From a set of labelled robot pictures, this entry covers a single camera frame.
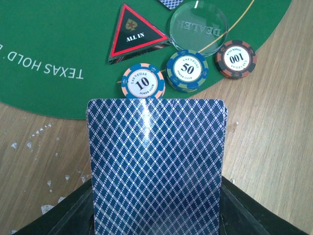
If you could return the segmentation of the ten chips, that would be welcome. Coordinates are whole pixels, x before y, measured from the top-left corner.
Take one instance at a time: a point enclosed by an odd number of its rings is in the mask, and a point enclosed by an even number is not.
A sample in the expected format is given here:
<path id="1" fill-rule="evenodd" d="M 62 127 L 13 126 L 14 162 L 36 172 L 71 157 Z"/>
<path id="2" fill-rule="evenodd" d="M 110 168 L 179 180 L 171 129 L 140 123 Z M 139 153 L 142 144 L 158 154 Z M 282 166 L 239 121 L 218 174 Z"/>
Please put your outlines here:
<path id="1" fill-rule="evenodd" d="M 129 67 L 123 74 L 121 89 L 126 98 L 161 98 L 165 80 L 154 65 L 139 63 Z"/>

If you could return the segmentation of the fifty chips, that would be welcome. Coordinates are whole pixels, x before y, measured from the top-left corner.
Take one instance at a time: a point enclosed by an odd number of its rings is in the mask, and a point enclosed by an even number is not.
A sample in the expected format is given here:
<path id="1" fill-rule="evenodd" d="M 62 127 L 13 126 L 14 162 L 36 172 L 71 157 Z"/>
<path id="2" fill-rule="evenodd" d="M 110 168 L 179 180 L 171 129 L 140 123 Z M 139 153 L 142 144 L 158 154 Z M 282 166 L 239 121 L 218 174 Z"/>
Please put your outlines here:
<path id="1" fill-rule="evenodd" d="M 198 90 L 209 74 L 208 63 L 200 53 L 183 49 L 175 52 L 167 62 L 169 84 L 182 93 Z"/>

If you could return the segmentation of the red triangle dealer button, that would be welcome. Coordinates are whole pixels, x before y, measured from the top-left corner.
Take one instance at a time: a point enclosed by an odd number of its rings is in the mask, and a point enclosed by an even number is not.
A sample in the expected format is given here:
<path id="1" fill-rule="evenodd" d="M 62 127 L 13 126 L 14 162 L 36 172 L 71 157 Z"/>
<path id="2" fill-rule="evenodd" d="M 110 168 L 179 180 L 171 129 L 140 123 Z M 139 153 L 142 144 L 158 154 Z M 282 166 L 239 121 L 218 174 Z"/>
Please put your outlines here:
<path id="1" fill-rule="evenodd" d="M 171 39 L 126 3 L 122 4 L 116 24 L 108 63 L 121 61 L 165 48 Z"/>

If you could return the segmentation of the hundred chips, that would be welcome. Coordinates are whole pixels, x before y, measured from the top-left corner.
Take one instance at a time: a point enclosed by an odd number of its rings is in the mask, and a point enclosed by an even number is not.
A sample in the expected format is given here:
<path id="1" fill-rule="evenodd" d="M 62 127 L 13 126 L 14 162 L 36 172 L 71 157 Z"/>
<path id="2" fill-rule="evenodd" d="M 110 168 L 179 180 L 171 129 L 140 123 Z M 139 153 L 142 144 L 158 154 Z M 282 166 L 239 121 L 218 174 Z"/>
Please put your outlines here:
<path id="1" fill-rule="evenodd" d="M 250 75 L 256 67 L 257 55 L 250 44 L 241 40 L 225 42 L 215 57 L 218 71 L 226 78 L 240 79 Z"/>

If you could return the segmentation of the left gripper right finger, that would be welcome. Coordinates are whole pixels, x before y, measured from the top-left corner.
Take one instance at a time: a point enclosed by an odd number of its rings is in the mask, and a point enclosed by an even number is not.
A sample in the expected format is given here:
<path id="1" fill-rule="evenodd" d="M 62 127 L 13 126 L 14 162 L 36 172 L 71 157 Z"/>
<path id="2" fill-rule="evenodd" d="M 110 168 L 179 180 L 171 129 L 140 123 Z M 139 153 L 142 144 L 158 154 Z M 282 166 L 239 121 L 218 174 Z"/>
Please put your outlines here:
<path id="1" fill-rule="evenodd" d="M 305 235 L 272 213 L 225 177 L 220 199 L 221 235 Z"/>

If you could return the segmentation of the clear round button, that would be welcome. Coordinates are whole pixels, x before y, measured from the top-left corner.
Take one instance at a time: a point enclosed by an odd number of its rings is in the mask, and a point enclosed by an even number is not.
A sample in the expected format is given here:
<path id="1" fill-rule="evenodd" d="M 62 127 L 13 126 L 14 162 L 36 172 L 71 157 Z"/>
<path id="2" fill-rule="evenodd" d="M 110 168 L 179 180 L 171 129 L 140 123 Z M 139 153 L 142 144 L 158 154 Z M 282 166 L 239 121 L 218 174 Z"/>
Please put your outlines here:
<path id="1" fill-rule="evenodd" d="M 228 30 L 228 21 L 220 8 L 208 0 L 192 0 L 174 11 L 169 35 L 176 49 L 190 49 L 207 57 L 224 44 Z"/>

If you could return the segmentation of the blue playing card deck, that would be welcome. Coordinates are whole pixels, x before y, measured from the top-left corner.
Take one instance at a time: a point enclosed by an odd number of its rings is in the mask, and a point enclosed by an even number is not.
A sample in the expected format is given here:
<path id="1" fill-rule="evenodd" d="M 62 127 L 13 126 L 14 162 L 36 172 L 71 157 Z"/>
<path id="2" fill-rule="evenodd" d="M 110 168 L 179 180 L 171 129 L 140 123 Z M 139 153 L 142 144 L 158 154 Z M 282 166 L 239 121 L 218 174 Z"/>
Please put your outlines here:
<path id="1" fill-rule="evenodd" d="M 97 235 L 216 235 L 227 108 L 219 99 L 93 99 Z"/>

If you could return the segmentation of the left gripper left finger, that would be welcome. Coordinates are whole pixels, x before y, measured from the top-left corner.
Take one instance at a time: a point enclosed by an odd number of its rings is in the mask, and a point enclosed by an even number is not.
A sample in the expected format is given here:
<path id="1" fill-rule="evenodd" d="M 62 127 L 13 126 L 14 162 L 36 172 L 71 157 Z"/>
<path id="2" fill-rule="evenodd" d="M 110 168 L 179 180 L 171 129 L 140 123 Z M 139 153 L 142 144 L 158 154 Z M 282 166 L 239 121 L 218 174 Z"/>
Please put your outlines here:
<path id="1" fill-rule="evenodd" d="M 93 235 L 93 196 L 91 179 L 17 235 Z"/>

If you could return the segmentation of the card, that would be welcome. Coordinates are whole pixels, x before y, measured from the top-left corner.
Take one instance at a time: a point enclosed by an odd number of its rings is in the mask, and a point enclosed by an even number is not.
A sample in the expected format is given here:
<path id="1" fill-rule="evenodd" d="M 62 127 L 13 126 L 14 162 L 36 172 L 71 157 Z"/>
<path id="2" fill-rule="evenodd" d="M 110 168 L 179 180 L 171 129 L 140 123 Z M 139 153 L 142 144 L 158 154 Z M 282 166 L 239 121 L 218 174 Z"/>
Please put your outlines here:
<path id="1" fill-rule="evenodd" d="M 169 10 L 175 9 L 183 2 L 183 0 L 159 0 L 159 1 Z"/>

